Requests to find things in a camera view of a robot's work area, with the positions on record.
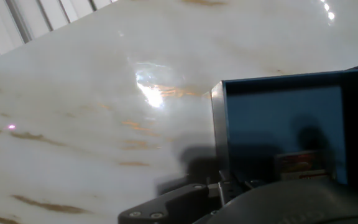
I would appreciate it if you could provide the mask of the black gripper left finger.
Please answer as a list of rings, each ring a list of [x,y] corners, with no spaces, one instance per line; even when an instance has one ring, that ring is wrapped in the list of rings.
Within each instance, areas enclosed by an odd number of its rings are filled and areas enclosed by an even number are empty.
[[[188,184],[118,215],[118,224],[206,223],[229,200],[231,183]]]

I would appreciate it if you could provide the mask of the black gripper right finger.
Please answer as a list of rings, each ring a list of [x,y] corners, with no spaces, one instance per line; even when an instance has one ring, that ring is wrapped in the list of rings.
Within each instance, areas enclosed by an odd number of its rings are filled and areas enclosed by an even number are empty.
[[[245,180],[244,185],[248,188],[257,188],[261,187],[263,185],[266,185],[267,183],[260,179],[254,179],[254,180]]]

